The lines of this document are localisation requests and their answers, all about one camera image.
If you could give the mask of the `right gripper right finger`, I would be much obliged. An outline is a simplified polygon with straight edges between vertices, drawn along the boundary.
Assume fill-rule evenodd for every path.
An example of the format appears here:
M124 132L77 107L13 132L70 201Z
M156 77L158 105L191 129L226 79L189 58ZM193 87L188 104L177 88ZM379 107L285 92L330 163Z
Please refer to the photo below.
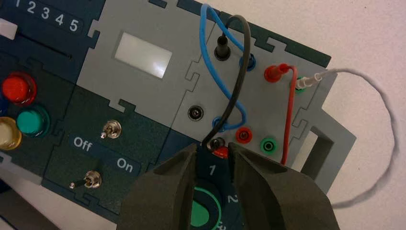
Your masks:
M327 195L309 176L229 143L245 230L338 230Z

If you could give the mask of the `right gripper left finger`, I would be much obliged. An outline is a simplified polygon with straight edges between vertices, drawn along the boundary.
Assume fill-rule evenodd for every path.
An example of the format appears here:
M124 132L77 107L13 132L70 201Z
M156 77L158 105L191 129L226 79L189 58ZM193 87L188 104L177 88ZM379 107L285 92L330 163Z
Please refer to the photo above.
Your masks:
M139 176L125 196L118 230L188 230L196 180L197 145L190 144Z

